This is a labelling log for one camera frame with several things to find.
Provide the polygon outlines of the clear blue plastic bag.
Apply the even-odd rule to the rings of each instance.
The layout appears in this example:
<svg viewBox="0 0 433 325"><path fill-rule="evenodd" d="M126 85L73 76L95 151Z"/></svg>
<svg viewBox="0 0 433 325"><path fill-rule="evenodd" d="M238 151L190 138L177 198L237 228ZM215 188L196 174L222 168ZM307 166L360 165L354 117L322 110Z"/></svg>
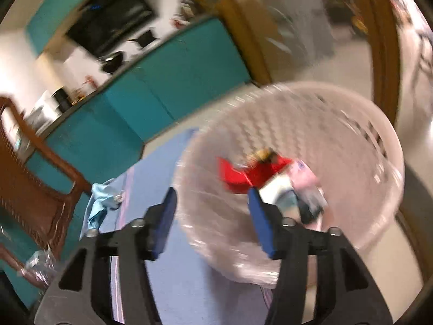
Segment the clear blue plastic bag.
<svg viewBox="0 0 433 325"><path fill-rule="evenodd" d="M41 288L47 288L60 272L61 266L50 248L37 250L24 263L18 275L35 282Z"/></svg>

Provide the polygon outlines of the blue scaly cleaning cloth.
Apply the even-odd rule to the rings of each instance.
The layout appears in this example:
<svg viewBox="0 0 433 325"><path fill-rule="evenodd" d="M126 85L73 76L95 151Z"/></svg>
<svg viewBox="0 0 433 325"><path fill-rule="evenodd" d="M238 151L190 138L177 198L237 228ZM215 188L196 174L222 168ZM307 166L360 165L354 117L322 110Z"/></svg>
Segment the blue scaly cleaning cloth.
<svg viewBox="0 0 433 325"><path fill-rule="evenodd" d="M98 230L109 212L116 211L123 203L125 191L123 183L111 178L103 183L93 183L91 196L84 213L81 234L88 230Z"/></svg>

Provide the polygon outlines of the pink plastic bag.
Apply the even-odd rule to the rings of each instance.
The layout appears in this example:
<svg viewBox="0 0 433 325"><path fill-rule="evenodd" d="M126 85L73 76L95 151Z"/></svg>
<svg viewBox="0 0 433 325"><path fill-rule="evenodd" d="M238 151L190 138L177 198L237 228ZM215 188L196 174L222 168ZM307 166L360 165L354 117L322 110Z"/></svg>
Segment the pink plastic bag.
<svg viewBox="0 0 433 325"><path fill-rule="evenodd" d="M321 208L326 208L328 202L325 198L324 190L319 179L311 168L302 160L295 160L289 167L289 176L292 186L297 193L304 197L304 201L317 204Z"/></svg>

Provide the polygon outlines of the red snack wrapper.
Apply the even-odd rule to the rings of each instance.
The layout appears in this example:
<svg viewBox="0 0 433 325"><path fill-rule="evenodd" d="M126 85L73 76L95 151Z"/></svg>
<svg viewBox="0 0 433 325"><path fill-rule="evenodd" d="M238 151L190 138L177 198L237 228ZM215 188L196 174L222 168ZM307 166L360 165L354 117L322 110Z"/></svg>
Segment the red snack wrapper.
<svg viewBox="0 0 433 325"><path fill-rule="evenodd" d="M262 188L276 174L294 162L271 148L263 148L250 154L243 164L234 164L218 157L219 178L225 188L234 194L246 194L251 187Z"/></svg>

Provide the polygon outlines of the teal kitchen base cabinets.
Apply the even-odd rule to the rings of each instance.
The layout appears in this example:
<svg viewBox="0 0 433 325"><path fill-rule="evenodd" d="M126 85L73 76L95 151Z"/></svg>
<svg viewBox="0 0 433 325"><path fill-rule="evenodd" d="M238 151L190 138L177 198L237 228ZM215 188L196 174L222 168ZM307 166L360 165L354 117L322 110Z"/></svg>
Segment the teal kitchen base cabinets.
<svg viewBox="0 0 433 325"><path fill-rule="evenodd" d="M112 77L43 135L89 182L140 160L145 143L250 81L221 20L202 18Z"/></svg>

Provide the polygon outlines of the carved wooden chair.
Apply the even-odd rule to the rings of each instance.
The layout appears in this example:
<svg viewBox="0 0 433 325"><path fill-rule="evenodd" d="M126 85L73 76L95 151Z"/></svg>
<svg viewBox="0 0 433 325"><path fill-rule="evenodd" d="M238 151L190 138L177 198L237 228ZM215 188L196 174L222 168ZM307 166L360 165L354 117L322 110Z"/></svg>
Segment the carved wooden chair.
<svg viewBox="0 0 433 325"><path fill-rule="evenodd" d="M31 173L1 129L1 208L19 223L42 249L60 257L75 207L92 185L66 160L59 157L27 125L9 97L1 97L1 110L9 109L21 132L35 150L72 181L69 193L61 193Z"/></svg>

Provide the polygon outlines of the white plastic laundry basket bin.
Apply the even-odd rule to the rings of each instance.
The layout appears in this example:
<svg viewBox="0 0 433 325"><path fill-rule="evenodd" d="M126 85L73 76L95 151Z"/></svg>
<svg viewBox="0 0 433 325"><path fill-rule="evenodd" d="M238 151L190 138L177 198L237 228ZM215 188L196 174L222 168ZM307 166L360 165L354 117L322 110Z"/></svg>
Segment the white plastic laundry basket bin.
<svg viewBox="0 0 433 325"><path fill-rule="evenodd" d="M176 217L189 243L229 280L274 288L280 264L262 250L247 204L248 169L274 151L288 165L259 185L282 214L310 213L358 252L387 229L404 190L404 158L386 115L323 82L273 84L229 100L203 120L174 174Z"/></svg>

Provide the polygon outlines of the black wok with lid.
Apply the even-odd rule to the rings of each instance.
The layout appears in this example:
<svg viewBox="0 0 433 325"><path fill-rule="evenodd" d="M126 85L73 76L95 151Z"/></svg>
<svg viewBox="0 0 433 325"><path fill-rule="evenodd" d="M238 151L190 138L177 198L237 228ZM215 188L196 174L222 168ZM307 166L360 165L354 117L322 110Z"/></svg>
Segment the black wok with lid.
<svg viewBox="0 0 433 325"><path fill-rule="evenodd" d="M99 61L101 63L101 71L108 74L116 72L124 63L123 51L116 51L109 55L102 57Z"/></svg>

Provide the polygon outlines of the black cooking pot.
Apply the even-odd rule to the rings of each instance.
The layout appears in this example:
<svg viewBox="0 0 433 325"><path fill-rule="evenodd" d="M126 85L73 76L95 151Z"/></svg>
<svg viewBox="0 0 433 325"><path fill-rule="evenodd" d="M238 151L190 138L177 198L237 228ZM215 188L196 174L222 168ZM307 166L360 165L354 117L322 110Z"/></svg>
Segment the black cooking pot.
<svg viewBox="0 0 433 325"><path fill-rule="evenodd" d="M138 37L130 39L129 42L137 44L141 49L148 47L150 44L159 40L153 29L146 30Z"/></svg>

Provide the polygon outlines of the etched glass sliding door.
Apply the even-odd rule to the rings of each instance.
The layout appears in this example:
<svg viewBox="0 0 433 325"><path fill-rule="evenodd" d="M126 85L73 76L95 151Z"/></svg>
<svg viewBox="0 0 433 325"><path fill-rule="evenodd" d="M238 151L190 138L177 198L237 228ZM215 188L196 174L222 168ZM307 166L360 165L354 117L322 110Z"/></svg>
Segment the etched glass sliding door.
<svg viewBox="0 0 433 325"><path fill-rule="evenodd" d="M217 14L257 85L295 79L365 94L396 122L399 36L391 0L195 0Z"/></svg>

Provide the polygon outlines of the black range hood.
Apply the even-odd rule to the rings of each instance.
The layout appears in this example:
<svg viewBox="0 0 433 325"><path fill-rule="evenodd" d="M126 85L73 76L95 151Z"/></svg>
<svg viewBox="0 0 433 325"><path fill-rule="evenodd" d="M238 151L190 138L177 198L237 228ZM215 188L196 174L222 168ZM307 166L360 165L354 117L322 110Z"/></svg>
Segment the black range hood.
<svg viewBox="0 0 433 325"><path fill-rule="evenodd" d="M148 0L89 0L66 35L99 58L155 17Z"/></svg>

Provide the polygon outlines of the teal upper wall cabinets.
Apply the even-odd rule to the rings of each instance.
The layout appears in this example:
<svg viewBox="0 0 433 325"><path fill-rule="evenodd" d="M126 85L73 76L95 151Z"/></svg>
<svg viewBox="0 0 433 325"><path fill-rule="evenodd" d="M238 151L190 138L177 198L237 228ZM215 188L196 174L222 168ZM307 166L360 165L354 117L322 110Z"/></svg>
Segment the teal upper wall cabinets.
<svg viewBox="0 0 433 325"><path fill-rule="evenodd" d="M69 12L82 0L44 0L27 25L27 34L37 55L41 54Z"/></svg>

